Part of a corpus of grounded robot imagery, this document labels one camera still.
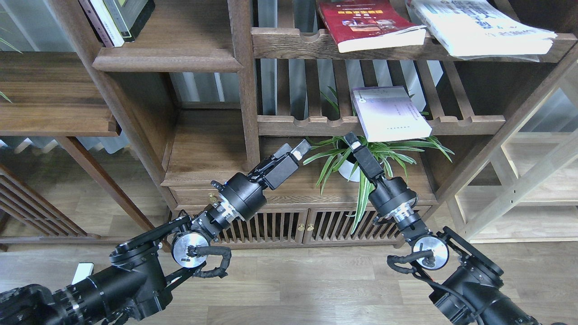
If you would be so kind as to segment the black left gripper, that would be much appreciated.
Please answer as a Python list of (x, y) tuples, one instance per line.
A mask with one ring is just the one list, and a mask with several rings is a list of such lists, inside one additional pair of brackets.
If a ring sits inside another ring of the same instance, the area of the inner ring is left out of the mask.
[(303, 139), (295, 148), (284, 144), (272, 156), (264, 159), (247, 175), (238, 172), (223, 185), (211, 181), (221, 197), (226, 199), (243, 218), (250, 218), (266, 204), (263, 191), (277, 189), (298, 169), (298, 161), (312, 150)]

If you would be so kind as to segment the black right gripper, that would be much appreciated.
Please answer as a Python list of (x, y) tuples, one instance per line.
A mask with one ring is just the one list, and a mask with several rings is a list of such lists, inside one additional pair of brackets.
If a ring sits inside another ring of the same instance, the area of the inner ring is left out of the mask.
[(402, 177), (387, 179), (376, 158), (359, 142), (353, 132), (344, 136), (344, 142), (350, 146), (361, 171), (375, 187), (368, 198), (380, 214), (378, 219), (406, 219), (413, 215), (417, 194), (407, 187), (404, 179)]

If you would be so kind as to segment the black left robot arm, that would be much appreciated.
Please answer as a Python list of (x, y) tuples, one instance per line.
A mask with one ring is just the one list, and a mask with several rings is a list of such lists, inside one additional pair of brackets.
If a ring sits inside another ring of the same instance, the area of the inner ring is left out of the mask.
[(250, 220), (311, 150), (307, 140), (284, 144), (247, 175), (211, 185), (219, 197), (200, 214), (179, 216), (118, 245), (110, 267), (62, 290), (31, 284), (1, 294), (3, 325), (124, 324), (164, 310), (172, 290), (191, 277), (223, 278), (231, 259), (227, 247), (211, 246), (237, 219)]

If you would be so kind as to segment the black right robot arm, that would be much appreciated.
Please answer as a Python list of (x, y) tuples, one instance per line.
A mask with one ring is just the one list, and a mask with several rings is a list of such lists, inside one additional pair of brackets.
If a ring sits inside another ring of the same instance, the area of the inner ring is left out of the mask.
[(500, 292), (502, 268), (449, 227), (434, 234), (413, 210), (417, 194), (401, 177), (387, 179), (359, 138), (349, 132), (345, 142), (374, 190), (368, 195), (377, 211), (373, 223), (396, 224), (411, 253), (390, 255), (396, 272), (411, 274), (431, 286), (430, 300), (454, 325), (536, 325), (537, 319)]

